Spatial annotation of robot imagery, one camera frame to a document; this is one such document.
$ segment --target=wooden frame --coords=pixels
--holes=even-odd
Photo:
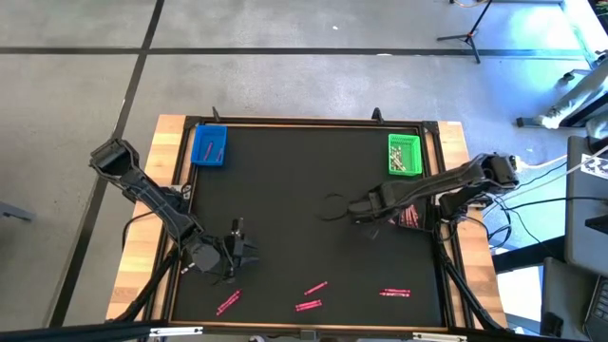
[[[174,176],[176,163],[179,155],[182,140],[185,116],[182,115],[160,115],[152,145],[144,168],[145,172],[159,185],[170,185]],[[439,122],[441,148],[444,152],[444,163],[446,168],[459,166],[468,161],[465,136],[462,125],[453,122]],[[186,143],[186,154],[190,155],[194,134],[191,134]],[[427,150],[430,156],[431,173],[439,171],[438,161],[435,159],[435,149],[437,148],[432,139],[432,135],[427,133]],[[190,171],[190,161],[184,158],[180,172],[180,183],[184,183]],[[137,216],[148,211],[142,203],[137,203],[133,216]],[[481,219],[481,213],[469,210],[469,215],[475,219]],[[121,314],[128,304],[137,296],[151,276],[154,267],[154,258],[159,245],[162,230],[162,222],[156,216],[141,218],[131,224],[123,250],[123,258],[119,266],[114,291],[110,299],[106,318],[113,318]],[[461,251],[465,265],[465,275],[469,287],[478,297],[484,308],[501,325],[506,326],[502,303],[498,293],[498,283],[492,258],[489,253],[488,244],[485,236],[485,229],[474,222],[462,222],[459,224],[458,236],[460,239]],[[448,253],[451,255],[450,245],[446,243]],[[152,318],[161,317],[161,307],[166,290],[166,277],[157,291],[155,306],[152,311]],[[458,289],[450,280],[450,291],[454,306],[456,325],[465,326],[464,315]],[[206,326],[226,327],[227,324],[218,322],[205,323]],[[252,324],[232,324],[234,327],[252,327]],[[256,325],[260,328],[268,328],[266,325]],[[311,328],[328,330],[372,330],[371,327],[353,326],[311,326]],[[395,331],[395,327],[375,327]],[[400,327],[398,331],[410,331],[412,327]]]

